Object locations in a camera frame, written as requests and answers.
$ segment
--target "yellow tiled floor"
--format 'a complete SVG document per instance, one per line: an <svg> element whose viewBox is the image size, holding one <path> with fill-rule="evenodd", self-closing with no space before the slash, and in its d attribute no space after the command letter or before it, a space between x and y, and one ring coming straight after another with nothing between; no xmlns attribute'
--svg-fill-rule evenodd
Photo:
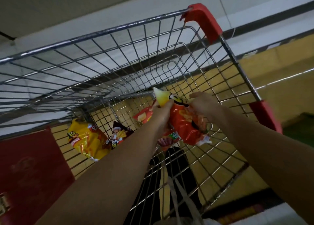
<svg viewBox="0 0 314 225"><path fill-rule="evenodd" d="M292 43L282 45L263 53L244 58L240 61L242 68L250 78L251 82L255 87L261 87L273 81L282 79L287 76L291 76L296 73L309 70L314 67L314 36L308 36L304 39L294 41ZM224 70L228 65L222 66L220 70ZM235 75L236 69L234 67L228 68L223 71L223 76L229 78ZM263 87L259 89L260 96L267 100L270 106L273 108L273 112L277 119L281 123L298 116L302 112L314 113L314 71L308 72L290 78L288 80L280 81L275 84ZM241 77L235 76L228 80L230 86L235 86L241 83ZM213 86L214 92L221 92L218 94L220 99L226 99L232 96L230 90L224 91L228 88L228 85L224 82L222 76L218 74L217 69L210 70L205 73L204 76L196 75L192 78L188 78L186 81L177 82L167 87L168 90L178 93L180 96L188 95L192 91L198 91L196 85L201 91L208 91L209 85ZM234 88L234 92L244 92L247 90L245 85L241 85ZM242 103L253 101L253 97L250 94L240 97ZM114 105L112 108L102 108L96 112L91 113L92 117L96 121L97 126L108 135L111 134L111 128L113 120L118 118L127 127L135 130L140 126L132 116L142 110L144 107L151 105L153 99L151 97L143 97L136 99L124 100L121 103ZM237 102L235 99L228 100L225 102L228 106L233 106ZM239 113L241 111L238 108L233 108ZM60 146L61 151L64 153L65 159L68 161L69 167L72 168L72 172L76 178L78 178L89 166L92 166L93 162L86 159L83 155L80 155L74 150L69 144L66 138L68 125L62 125L52 128L54 136ZM184 147L191 169L194 176L199 184L202 184L201 191L198 191L200 201L205 204L205 200L209 200L219 189L213 179L219 184L225 184L232 176L232 173L227 169L221 167L218 172L215 173L213 178L208 178L208 171L212 173L219 163L222 163L226 159L227 153L234 151L233 145L228 142L221 142L217 148L212 149L209 152L209 156L203 156L199 159L201 163L194 163L204 152L209 151L212 148L210 145L202 145L200 148L197 147ZM240 159L244 158L237 152L235 157ZM225 166L233 172L236 172L244 163L235 158L230 158ZM249 167L231 186L223 193L221 197L211 206L211 208L220 204L227 203L234 199L243 197L253 192L259 191L268 187L268 185L260 178L260 176ZM163 190L159 191L160 200L162 201ZM165 206L164 214L169 210L169 203L167 198L169 197L169 188L165 188Z"/></svg>

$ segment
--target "french fries package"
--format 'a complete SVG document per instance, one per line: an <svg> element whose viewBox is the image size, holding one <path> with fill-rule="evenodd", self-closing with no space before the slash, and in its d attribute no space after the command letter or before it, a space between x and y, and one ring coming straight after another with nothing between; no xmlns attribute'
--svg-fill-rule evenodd
<svg viewBox="0 0 314 225"><path fill-rule="evenodd" d="M148 106L142 111L133 116L133 118L143 124L147 123L153 115L153 107ZM173 144L179 141L179 136L174 129L169 125L164 129L163 136L157 140L158 145L162 148L163 151L166 151Z"/></svg>
<svg viewBox="0 0 314 225"><path fill-rule="evenodd" d="M74 119L68 128L69 143L80 153L94 161L110 152L106 146L107 136L94 124Z"/></svg>
<svg viewBox="0 0 314 225"><path fill-rule="evenodd" d="M156 100L162 107L167 101L174 99L170 111L169 123L181 137L184 143L189 145L202 145L211 143L209 136L209 124L207 118L195 113L186 100L168 91L154 88Z"/></svg>
<svg viewBox="0 0 314 225"><path fill-rule="evenodd" d="M116 148L118 144L121 144L133 131L130 128L126 128L121 123L113 122L112 136L106 140L106 145L112 150Z"/></svg>

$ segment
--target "shopping cart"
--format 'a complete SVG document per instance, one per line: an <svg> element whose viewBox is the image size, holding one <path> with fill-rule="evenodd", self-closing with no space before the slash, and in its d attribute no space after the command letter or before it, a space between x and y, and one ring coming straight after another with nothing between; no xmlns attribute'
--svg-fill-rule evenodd
<svg viewBox="0 0 314 225"><path fill-rule="evenodd" d="M78 115L108 136L114 120L136 130L141 124L132 116L152 105L153 87L186 99L192 92L209 92L219 103L281 131L202 4L8 56L0 65L2 139L69 123ZM66 129L54 132L66 140ZM198 195L204 213L249 166L216 125L210 136L212 144L180 142L172 155L157 152L131 211L141 210L142 216L144 207L152 210L149 199L160 197L161 217L174 213L167 201L166 167L181 157L188 164L172 177L194 173L196 186L188 195ZM60 148L72 153L67 161L78 156L67 142ZM93 165L88 161L70 165L76 177ZM81 164L86 166L76 171ZM158 173L161 182L152 179ZM145 183L154 184L153 190Z"/></svg>

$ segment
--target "hand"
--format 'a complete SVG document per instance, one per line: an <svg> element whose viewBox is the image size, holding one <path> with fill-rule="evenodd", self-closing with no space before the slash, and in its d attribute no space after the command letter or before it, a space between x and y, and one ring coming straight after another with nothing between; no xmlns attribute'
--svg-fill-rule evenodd
<svg viewBox="0 0 314 225"><path fill-rule="evenodd" d="M206 116L210 122L215 122L214 117L223 106L215 101L212 96L204 92L196 92L190 94L190 98L194 98L189 104L194 110Z"/></svg>
<svg viewBox="0 0 314 225"><path fill-rule="evenodd" d="M155 102L155 104L153 105L153 115L149 120L149 123L153 124L154 127L157 128L157 134L159 135L159 137L162 136L164 128L168 123L170 109L173 103L174 100L172 99L169 100L163 107L160 107L158 102Z"/></svg>

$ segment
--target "forearm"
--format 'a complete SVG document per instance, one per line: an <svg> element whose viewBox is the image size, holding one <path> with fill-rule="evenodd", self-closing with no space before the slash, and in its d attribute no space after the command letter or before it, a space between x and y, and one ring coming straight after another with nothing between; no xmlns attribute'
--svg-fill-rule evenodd
<svg viewBox="0 0 314 225"><path fill-rule="evenodd" d="M139 191L158 139L153 122L84 173L39 224L123 224Z"/></svg>
<svg viewBox="0 0 314 225"><path fill-rule="evenodd" d="M214 116L230 142L304 219L314 207L314 150L221 107Z"/></svg>

